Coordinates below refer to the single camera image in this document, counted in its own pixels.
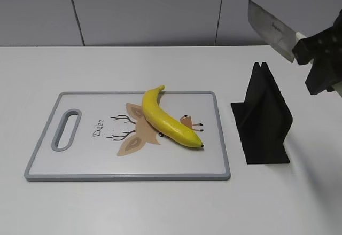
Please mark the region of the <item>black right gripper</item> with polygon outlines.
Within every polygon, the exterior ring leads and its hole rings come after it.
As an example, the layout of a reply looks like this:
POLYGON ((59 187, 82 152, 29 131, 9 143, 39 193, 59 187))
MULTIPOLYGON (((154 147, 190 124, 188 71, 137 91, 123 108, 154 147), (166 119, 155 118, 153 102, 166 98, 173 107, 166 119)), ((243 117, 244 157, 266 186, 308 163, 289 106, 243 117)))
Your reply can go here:
POLYGON ((332 27, 306 37, 295 33, 296 44, 292 49, 299 65, 310 63, 311 69, 305 84, 311 95, 323 91, 341 94, 341 11, 332 27))

